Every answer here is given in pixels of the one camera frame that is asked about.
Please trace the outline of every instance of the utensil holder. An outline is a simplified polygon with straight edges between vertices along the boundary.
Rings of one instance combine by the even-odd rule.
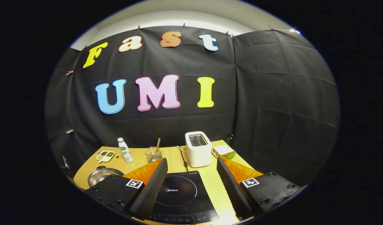
[[[157,147],[149,147],[147,149],[147,151],[145,152],[145,157],[147,158],[149,163],[151,163],[154,158],[156,158],[156,160],[162,158],[162,153],[161,153],[160,149],[158,149],[158,151],[155,152],[156,149],[157,149]]]

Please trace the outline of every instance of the bread slice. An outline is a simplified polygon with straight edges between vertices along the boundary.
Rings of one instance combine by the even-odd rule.
[[[234,153],[235,151],[224,144],[224,145],[214,147],[213,152],[216,156],[223,157],[223,156],[230,155]]]

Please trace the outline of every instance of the pink letter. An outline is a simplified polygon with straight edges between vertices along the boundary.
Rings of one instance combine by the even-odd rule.
[[[157,88],[151,78],[140,77],[136,79],[136,84],[140,90],[140,105],[137,107],[139,111],[148,111],[151,105],[147,102],[147,97],[155,108],[158,108],[161,103],[162,96],[165,95],[163,108],[177,108],[180,106],[180,102],[177,101],[176,82],[179,76],[176,74],[166,75]]]

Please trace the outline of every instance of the cable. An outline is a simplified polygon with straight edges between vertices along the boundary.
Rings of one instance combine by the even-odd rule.
[[[186,167],[187,172],[188,172],[189,168],[187,167],[187,162],[186,162],[186,160],[184,160],[183,153],[182,153],[182,152],[185,152],[185,151],[183,151],[179,146],[177,146],[177,148],[179,148],[179,150],[180,150],[180,155],[182,155],[182,159],[183,159],[183,162],[184,162],[183,165]]]

